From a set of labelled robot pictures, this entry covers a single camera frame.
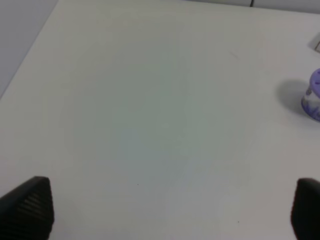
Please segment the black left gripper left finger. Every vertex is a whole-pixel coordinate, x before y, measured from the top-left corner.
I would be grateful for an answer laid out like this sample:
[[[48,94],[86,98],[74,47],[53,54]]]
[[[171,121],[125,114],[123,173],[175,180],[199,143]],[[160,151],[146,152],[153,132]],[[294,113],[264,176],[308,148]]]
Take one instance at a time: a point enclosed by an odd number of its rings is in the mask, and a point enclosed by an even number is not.
[[[54,222],[48,177],[34,176],[0,198],[2,240],[47,240]]]

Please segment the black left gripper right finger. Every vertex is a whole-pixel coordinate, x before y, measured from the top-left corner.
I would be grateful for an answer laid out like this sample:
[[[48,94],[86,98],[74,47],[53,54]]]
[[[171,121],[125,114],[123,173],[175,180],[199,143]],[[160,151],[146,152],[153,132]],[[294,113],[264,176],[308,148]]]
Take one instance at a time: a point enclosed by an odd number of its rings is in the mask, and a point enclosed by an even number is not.
[[[298,240],[320,239],[320,182],[313,178],[297,181],[290,216]]]

